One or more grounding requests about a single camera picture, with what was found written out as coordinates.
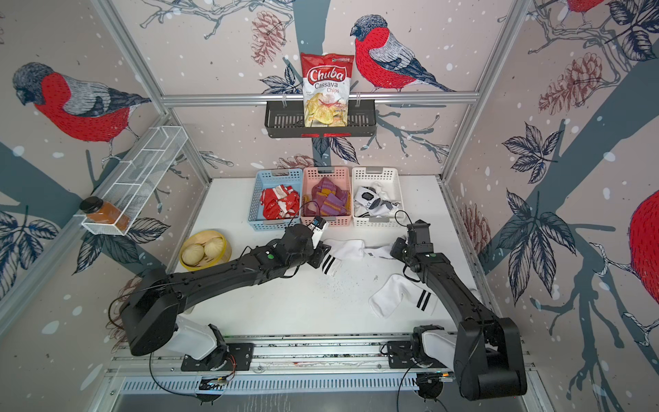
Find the red santa sock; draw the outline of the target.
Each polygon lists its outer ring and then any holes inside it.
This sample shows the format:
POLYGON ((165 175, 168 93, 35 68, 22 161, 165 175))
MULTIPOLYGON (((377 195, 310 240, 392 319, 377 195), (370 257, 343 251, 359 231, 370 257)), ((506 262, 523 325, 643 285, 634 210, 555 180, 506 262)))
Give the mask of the red santa sock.
POLYGON ((281 207, 279 205, 279 194, 276 188, 267 188, 262 190, 260 196, 260 205, 262 207, 261 216, 264 220, 279 220, 281 218, 281 207))
POLYGON ((300 211, 300 194, 293 187, 278 185, 272 191, 276 197, 276 206, 280 218, 298 215, 300 211))

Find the orange spice jar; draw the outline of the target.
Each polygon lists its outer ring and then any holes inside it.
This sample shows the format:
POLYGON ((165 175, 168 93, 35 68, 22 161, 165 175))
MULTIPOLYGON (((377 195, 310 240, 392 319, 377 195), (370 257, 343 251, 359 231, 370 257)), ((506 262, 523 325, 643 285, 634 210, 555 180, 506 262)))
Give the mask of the orange spice jar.
POLYGON ((126 231, 130 218, 117 206, 100 197, 87 197, 80 203, 80 210, 93 222, 113 225, 120 231, 126 231))

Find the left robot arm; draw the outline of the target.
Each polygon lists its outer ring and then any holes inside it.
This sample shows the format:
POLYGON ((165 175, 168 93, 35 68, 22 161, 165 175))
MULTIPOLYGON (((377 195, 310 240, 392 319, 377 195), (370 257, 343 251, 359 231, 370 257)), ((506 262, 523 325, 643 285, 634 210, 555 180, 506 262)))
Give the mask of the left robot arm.
POLYGON ((150 355, 161 348, 202 361, 224 362, 228 352, 219 329, 180 315, 195 305, 237 288, 261 285, 305 264, 317 269, 331 247, 303 224, 285 229, 283 237, 256 247, 238 259, 205 270, 168 274, 148 271, 120 308, 130 353, 150 355))

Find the blue plastic basket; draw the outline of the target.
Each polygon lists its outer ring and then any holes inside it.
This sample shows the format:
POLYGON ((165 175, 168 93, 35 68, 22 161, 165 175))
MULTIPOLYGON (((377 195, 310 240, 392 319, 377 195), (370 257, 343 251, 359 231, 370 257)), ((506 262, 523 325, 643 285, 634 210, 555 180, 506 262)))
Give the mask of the blue plastic basket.
POLYGON ((248 223, 255 231, 277 230, 285 228, 289 223, 300 221, 300 211, 297 216, 280 218, 279 220, 264 220, 261 216, 263 210, 260 205, 261 192, 267 188, 275 188, 278 185, 291 186, 300 194, 300 206, 302 205, 303 170, 301 168, 263 170, 257 173, 252 191, 252 200, 248 212, 248 223))

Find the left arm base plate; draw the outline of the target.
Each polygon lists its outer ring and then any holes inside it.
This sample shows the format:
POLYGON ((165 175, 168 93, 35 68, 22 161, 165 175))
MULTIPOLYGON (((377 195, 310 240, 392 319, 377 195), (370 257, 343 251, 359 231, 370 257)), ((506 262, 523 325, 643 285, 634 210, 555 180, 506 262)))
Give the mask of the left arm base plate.
POLYGON ((181 364, 182 372, 243 372, 252 365, 254 343, 226 343, 211 352, 202 360, 185 355, 181 364))

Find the white plastic basket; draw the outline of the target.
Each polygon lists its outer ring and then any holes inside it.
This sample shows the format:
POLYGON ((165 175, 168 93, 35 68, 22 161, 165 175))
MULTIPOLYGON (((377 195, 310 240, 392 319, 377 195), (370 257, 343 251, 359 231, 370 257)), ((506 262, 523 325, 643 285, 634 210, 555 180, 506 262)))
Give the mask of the white plastic basket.
POLYGON ((357 227, 396 227, 406 221, 403 202, 403 192, 399 173, 396 168, 360 167, 351 171, 353 194, 353 219, 357 227), (385 200, 401 202, 401 209, 393 217, 366 216, 358 217, 355 214, 355 194, 360 186, 371 187, 385 200))

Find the white black sport sock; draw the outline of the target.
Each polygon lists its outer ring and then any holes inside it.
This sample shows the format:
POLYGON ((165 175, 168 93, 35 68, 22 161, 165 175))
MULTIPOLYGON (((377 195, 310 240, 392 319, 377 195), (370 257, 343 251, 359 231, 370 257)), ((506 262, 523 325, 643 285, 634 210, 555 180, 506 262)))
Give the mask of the white black sport sock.
POLYGON ((360 186, 355 194, 355 214, 358 217, 383 216, 388 212, 383 200, 374 189, 360 186))

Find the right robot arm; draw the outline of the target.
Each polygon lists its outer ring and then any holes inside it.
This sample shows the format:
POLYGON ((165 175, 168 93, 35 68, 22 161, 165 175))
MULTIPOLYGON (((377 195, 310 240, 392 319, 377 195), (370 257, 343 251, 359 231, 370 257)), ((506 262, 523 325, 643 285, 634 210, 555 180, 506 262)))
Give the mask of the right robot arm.
POLYGON ((391 256, 439 298, 456 326, 456 339, 451 343, 432 325, 417 327, 415 359, 452 367, 461 396, 470 401, 523 396, 528 385, 517 325, 485 307, 465 286, 449 259, 434 251, 429 228, 422 220, 410 223, 408 236, 396 239, 391 256))

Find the purple yellow striped sock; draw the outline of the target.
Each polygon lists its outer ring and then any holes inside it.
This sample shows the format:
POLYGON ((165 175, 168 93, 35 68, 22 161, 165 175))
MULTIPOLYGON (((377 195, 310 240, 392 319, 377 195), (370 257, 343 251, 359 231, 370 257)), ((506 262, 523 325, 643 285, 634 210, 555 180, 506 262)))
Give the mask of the purple yellow striped sock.
POLYGON ((305 216, 347 216, 348 190, 336 185, 329 178, 322 180, 312 187, 310 197, 305 198, 305 216))

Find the pink plastic basket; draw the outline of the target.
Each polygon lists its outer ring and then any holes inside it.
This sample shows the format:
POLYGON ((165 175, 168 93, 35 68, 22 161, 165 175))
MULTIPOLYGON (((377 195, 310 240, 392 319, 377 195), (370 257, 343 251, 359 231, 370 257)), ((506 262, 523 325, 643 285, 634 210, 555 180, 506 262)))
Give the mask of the pink plastic basket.
POLYGON ((348 167, 314 167, 303 170, 302 207, 304 224, 320 216, 331 226, 352 223, 353 198, 348 167))

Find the Chuba cassava chips bag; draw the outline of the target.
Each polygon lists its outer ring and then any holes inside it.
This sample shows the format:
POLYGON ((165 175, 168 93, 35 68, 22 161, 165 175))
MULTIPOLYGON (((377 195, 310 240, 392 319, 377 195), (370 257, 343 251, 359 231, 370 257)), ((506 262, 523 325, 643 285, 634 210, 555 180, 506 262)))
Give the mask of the Chuba cassava chips bag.
POLYGON ((345 127, 354 66, 353 55, 302 53, 305 127, 345 127))

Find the black wall basket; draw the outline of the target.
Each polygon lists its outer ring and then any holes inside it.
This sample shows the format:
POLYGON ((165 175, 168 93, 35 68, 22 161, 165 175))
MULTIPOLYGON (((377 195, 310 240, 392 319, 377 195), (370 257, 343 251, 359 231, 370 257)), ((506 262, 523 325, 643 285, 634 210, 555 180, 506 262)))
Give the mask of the black wall basket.
POLYGON ((264 125, 271 138, 372 137, 377 127, 375 103, 271 101, 266 106, 264 125))

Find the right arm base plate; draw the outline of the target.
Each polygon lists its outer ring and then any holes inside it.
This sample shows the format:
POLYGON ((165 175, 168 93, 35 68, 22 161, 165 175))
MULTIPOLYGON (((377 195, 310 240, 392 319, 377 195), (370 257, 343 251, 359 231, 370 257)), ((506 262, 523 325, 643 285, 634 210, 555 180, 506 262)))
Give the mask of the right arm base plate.
POLYGON ((387 358, 389 369, 447 369, 439 360, 415 352, 410 341, 388 341, 381 348, 381 354, 387 358))

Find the yellow bamboo steamer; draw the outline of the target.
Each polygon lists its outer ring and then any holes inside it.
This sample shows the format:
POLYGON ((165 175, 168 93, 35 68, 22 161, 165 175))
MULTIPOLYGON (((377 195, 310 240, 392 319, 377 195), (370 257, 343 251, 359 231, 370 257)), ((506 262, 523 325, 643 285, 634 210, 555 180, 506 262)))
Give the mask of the yellow bamboo steamer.
POLYGON ((228 239, 216 230, 205 230, 186 240, 178 260, 189 271, 200 271, 224 264, 232 257, 232 247, 228 239))

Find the plain white sock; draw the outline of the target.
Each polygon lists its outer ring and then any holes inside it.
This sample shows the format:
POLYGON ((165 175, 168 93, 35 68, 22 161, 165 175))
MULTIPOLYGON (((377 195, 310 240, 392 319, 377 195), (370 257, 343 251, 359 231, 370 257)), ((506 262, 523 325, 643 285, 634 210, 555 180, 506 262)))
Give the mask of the plain white sock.
POLYGON ((432 314, 439 298, 398 274, 391 275, 384 286, 369 298, 370 309, 382 319, 389 318, 402 303, 407 303, 425 314, 432 314))

